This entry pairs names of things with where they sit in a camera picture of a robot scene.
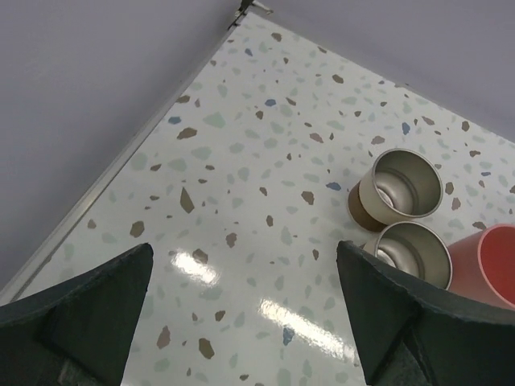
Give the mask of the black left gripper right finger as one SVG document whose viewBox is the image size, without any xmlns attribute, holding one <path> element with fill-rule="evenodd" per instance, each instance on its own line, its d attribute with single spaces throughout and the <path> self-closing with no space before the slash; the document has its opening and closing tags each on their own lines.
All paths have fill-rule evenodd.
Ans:
<svg viewBox="0 0 515 386">
<path fill-rule="evenodd" d="M 368 385 L 512 385 L 514 313 L 439 289 L 350 241 L 337 269 Z"/>
</svg>

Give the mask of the red plastic cup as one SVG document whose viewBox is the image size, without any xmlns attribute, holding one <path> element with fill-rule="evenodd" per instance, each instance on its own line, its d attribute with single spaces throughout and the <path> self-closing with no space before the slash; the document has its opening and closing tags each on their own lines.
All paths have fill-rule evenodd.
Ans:
<svg viewBox="0 0 515 386">
<path fill-rule="evenodd" d="M 459 296 L 514 309 L 514 226 L 497 224 L 448 247 L 449 290 Z"/>
</svg>

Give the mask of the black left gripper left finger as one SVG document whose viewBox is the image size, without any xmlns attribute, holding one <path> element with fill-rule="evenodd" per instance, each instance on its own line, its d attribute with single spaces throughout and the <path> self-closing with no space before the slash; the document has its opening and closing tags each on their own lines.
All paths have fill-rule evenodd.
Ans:
<svg viewBox="0 0 515 386">
<path fill-rule="evenodd" d="M 119 385 L 153 267 L 139 244 L 1 308 L 3 385 Z"/>
</svg>

